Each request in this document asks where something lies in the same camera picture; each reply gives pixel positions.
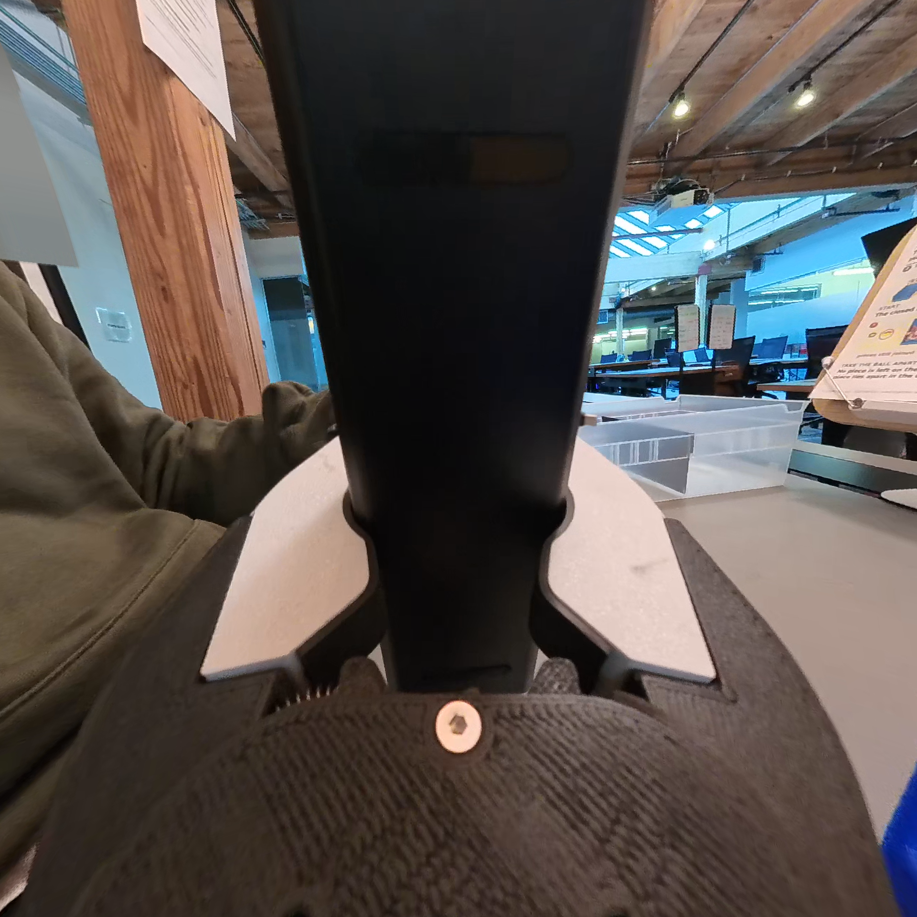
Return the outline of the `white ceiling projector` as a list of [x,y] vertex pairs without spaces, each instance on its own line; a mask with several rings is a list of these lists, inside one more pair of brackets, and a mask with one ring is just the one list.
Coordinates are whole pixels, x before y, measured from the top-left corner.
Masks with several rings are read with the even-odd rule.
[[714,202],[710,189],[699,185],[694,180],[681,179],[671,181],[655,190],[655,198],[650,210],[651,220],[658,221],[672,210],[704,209]]

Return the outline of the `dark door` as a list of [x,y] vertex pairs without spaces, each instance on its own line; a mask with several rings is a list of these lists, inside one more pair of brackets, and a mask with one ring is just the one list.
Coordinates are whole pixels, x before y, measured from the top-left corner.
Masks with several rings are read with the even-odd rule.
[[263,288],[280,380],[320,390],[304,282],[299,277],[264,279]]

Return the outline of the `blue plastic object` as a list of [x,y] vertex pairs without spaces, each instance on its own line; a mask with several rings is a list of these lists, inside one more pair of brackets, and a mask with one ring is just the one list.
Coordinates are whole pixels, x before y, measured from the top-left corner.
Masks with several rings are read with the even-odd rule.
[[916,778],[914,770],[882,840],[890,885],[903,916],[916,916]]

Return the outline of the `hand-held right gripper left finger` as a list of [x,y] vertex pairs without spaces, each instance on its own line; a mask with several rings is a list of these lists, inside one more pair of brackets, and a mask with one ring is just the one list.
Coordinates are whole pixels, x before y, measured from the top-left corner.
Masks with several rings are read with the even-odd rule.
[[330,690],[387,627],[376,550],[356,519],[334,438],[248,518],[200,675],[217,683],[280,672],[302,695]]

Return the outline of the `wooden office table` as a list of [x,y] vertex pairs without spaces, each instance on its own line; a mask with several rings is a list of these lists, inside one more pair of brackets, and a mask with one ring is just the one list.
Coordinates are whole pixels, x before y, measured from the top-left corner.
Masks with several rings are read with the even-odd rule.
[[596,363],[589,367],[586,393],[648,397],[659,393],[669,398],[676,386],[680,395],[735,396],[742,388],[748,365],[734,361],[713,364],[625,361]]

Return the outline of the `grey desk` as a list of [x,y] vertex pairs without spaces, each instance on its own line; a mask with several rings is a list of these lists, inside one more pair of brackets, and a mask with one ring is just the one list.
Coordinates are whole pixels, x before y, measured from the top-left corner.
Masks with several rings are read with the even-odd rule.
[[881,835],[915,767],[915,512],[797,476],[657,506],[794,656]]

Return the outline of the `person's olive green hoodie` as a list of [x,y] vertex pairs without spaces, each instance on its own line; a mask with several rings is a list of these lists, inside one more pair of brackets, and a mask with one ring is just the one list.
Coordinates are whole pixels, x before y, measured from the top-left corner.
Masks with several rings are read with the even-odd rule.
[[114,668],[224,532],[145,506],[17,509],[17,496],[2,491],[2,879],[34,849]]

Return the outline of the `wooden pillar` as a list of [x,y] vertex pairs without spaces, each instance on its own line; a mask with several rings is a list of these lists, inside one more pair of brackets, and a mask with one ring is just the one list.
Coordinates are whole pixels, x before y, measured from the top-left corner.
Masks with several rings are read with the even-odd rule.
[[135,2],[63,2],[163,410],[260,413],[269,383],[221,126]]

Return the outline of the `white paper sheet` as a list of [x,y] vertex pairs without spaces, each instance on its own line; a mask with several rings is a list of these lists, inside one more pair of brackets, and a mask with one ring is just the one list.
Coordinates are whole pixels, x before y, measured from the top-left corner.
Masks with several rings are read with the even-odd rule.
[[235,139],[234,116],[214,1],[138,1],[144,45]]

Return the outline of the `clear plastic bin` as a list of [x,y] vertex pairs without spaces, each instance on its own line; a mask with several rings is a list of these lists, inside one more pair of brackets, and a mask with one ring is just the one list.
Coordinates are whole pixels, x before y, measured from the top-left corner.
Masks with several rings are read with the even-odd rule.
[[590,396],[579,436],[655,502],[780,487],[807,403]]

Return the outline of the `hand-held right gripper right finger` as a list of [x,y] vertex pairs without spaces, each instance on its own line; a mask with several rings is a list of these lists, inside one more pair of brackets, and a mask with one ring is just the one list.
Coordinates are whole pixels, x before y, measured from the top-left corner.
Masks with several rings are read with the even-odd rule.
[[582,438],[542,552],[530,631],[547,658],[573,665],[586,695],[640,691],[644,677],[717,681],[663,513]]

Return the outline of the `person's left forearm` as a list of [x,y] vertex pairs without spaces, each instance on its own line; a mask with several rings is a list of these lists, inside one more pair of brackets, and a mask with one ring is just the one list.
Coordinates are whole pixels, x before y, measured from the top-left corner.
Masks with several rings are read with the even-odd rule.
[[2,491],[17,509],[172,511],[228,526],[323,447],[331,395],[269,384],[256,416],[182,422],[144,405],[2,264]]

